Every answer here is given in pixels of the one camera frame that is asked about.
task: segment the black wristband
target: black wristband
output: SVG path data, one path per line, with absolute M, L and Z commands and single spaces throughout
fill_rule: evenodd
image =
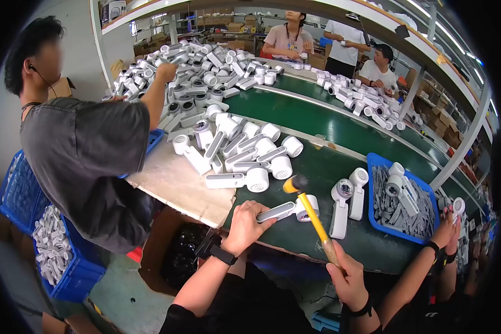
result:
M 430 247 L 434 249 L 434 262 L 432 264 L 435 264 L 438 257 L 440 256 L 440 247 L 434 241 L 429 240 L 429 242 L 425 245 L 425 247 Z
M 347 314 L 351 317 L 358 318 L 363 316 L 364 314 L 368 314 L 369 316 L 373 316 L 371 314 L 371 309 L 373 308 L 373 304 L 371 303 L 371 296 L 367 295 L 367 303 L 365 304 L 364 307 L 360 311 L 353 312 L 350 309 L 348 309 Z
M 456 252 L 452 255 L 447 255 L 446 259 L 443 261 L 443 265 L 452 264 L 456 258 Z

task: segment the blue plastic crate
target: blue plastic crate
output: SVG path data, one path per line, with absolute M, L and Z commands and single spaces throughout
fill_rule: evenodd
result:
M 150 151 L 160 142 L 161 137 L 163 137 L 163 130 L 161 129 L 156 129 L 152 130 L 148 133 L 148 144 L 147 144 L 147 154 L 150 153 Z M 127 177 L 128 174 L 123 174 L 121 176 L 118 176 L 118 178 L 125 178 Z
M 400 237 L 406 240 L 410 240 L 412 242 L 418 243 L 418 244 L 425 244 L 427 240 L 422 240 L 416 237 L 413 237 L 411 235 L 408 235 L 403 232 L 399 232 L 394 229 L 390 229 L 389 227 L 385 227 L 380 225 L 379 223 L 376 222 L 375 220 L 375 212 L 374 212 L 374 193 L 373 193 L 373 172 L 372 172 L 372 167 L 373 166 L 386 166 L 386 167 L 391 167 L 393 162 L 389 161 L 386 158 L 381 157 L 380 155 L 376 153 L 368 153 L 367 154 L 367 172 L 369 174 L 369 222 L 371 225 L 382 232 L 394 235 L 396 237 Z M 421 180 L 419 177 L 415 176 L 411 172 L 404 170 L 404 174 L 407 178 L 410 180 L 414 180 L 417 185 L 421 188 L 421 190 L 427 191 L 429 193 L 429 196 L 431 197 L 431 203 L 432 207 L 434 208 L 434 230 L 438 228 L 440 225 L 440 217 L 438 216 L 438 205 L 436 204 L 436 197 L 434 197 L 434 192 L 432 191 L 432 188 L 425 183 L 423 180 Z
M 72 222 L 63 215 L 61 215 L 61 220 L 64 222 L 70 240 L 73 259 L 63 272 L 58 284 L 52 286 L 44 277 L 41 277 L 41 281 L 49 297 L 81 303 L 93 289 L 93 286 L 100 281 L 100 278 L 106 272 L 106 268 L 100 261 L 94 244 L 85 240 Z M 39 252 L 35 240 L 33 241 L 33 248 L 37 256 Z M 39 262 L 36 263 L 37 270 L 40 272 Z
M 8 183 L 7 176 L 17 158 L 19 161 Z M 49 203 L 50 201 L 41 190 L 26 156 L 22 150 L 18 151 L 11 160 L 0 187 L 0 213 L 11 220 L 20 231 L 31 234 L 34 230 L 36 217 L 41 216 Z

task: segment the wooden handle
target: wooden handle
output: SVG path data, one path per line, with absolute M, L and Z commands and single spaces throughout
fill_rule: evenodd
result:
M 327 238 L 325 241 L 321 242 L 321 245 L 323 246 L 323 250 L 325 250 L 326 257 L 328 258 L 328 262 L 334 264 L 336 267 L 340 268 L 341 273 L 344 276 L 347 276 L 347 273 L 345 270 L 341 267 L 340 261 L 338 261 L 338 256 L 336 255 L 336 249 L 334 249 L 334 244 L 332 244 L 332 241 Z

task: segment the black hair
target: black hair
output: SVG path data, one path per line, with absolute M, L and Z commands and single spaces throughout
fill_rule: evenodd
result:
M 306 20 L 306 13 L 301 13 L 301 15 L 304 15 L 304 19 L 302 19 L 300 22 L 299 22 L 299 28 L 302 28 L 302 26 L 304 26 L 304 20 Z M 287 31 L 287 23 L 284 23 L 284 25 L 286 26 L 286 36 L 287 36 L 287 39 L 289 39 L 289 32 Z M 299 31 L 297 31 L 297 35 L 295 36 L 295 41 L 297 41 L 297 39 L 299 39 L 299 33 L 300 33 L 300 29 Z
M 54 16 L 35 19 L 21 31 L 9 50 L 4 68 L 4 83 L 9 92 L 20 96 L 22 67 L 26 58 L 35 56 L 44 43 L 61 38 L 63 34 L 61 22 Z
M 377 44 L 375 46 L 375 50 L 379 50 L 382 52 L 382 56 L 384 58 L 388 58 L 388 63 L 391 63 L 393 60 L 393 50 L 386 44 Z

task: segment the hand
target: hand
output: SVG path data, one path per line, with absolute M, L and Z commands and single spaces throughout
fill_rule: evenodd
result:
M 478 259 L 480 254 L 481 254 L 481 244 L 475 243 L 475 245 L 473 246 L 473 252 L 472 252 L 473 258 Z
M 290 59 L 297 59 L 301 57 L 301 55 L 295 50 L 286 50 L 285 55 Z
M 336 293 L 340 300 L 347 304 L 351 311 L 360 311 L 369 298 L 369 294 L 364 285 L 364 266 L 343 251 L 343 248 L 336 240 L 332 240 L 338 261 L 347 273 L 343 276 L 340 269 L 334 264 L 326 264 L 326 270 L 332 278 L 332 283 L 336 288 Z
M 304 49 L 305 51 L 312 51 L 312 47 L 314 46 L 314 42 L 313 41 L 304 41 L 302 43 L 302 49 Z
M 221 248 L 239 257 L 248 246 L 258 240 L 277 221 L 276 218 L 271 218 L 258 224 L 256 216 L 260 212 L 267 210 L 269 210 L 267 206 L 257 203 L 255 200 L 247 200 L 243 204 L 236 206 L 230 233 L 221 244 Z
M 445 218 L 440 220 L 440 226 L 434 232 L 431 237 L 431 241 L 438 245 L 438 248 L 444 248 L 447 246 L 451 237 L 455 233 L 455 228 L 453 226 L 453 210 L 452 206 L 449 206 L 449 209 L 443 208 L 443 212 L 445 213 Z
M 166 84 L 167 82 L 170 82 L 174 79 L 177 68 L 178 65 L 174 65 L 172 63 L 163 63 L 158 67 L 158 70 L 156 71 L 156 78 Z
M 372 84 L 371 84 L 372 87 L 377 87 L 377 88 L 381 88 L 381 87 L 384 87 L 384 83 L 382 82 L 381 79 L 378 79 L 376 81 L 374 81 Z
M 451 235 L 451 240 L 446 246 L 446 254 L 453 255 L 456 252 L 456 247 L 458 245 L 458 238 L 460 237 L 460 229 L 461 229 L 461 220 L 460 216 L 456 220 L 456 224 L 453 225 L 453 234 Z

